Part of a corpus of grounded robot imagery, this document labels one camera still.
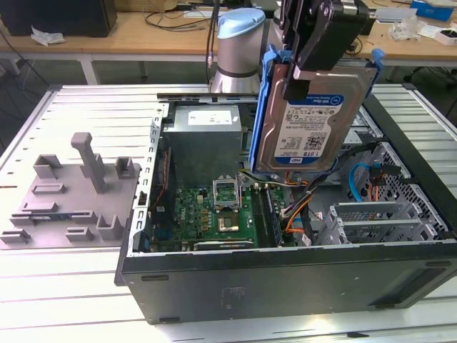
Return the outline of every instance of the black computer case side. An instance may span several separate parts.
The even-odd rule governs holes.
[[[127,257],[149,324],[402,309],[457,274],[453,243]]]

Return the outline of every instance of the hard drive label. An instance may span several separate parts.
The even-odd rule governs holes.
[[[309,94],[303,101],[287,103],[276,143],[276,161],[283,164],[316,161],[331,133],[328,119],[341,110],[343,102],[342,95]]]

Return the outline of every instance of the blue object on desk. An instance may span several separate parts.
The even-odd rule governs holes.
[[[424,1],[413,0],[411,8],[417,9],[417,16],[424,16],[441,21],[448,21],[453,9],[451,7],[434,7]]]

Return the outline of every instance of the black box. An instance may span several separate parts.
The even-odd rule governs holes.
[[[0,14],[12,36],[31,26],[64,36],[106,37],[116,23],[114,0],[1,0]]]

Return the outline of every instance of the white paper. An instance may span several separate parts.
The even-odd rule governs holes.
[[[230,111],[190,111],[189,125],[231,125]]]
[[[421,36],[433,38],[443,28],[434,25],[425,25],[419,32]]]
[[[31,30],[33,34],[30,37],[44,46],[66,42],[63,34],[48,34],[47,32],[41,32],[35,29],[33,26],[31,27]]]

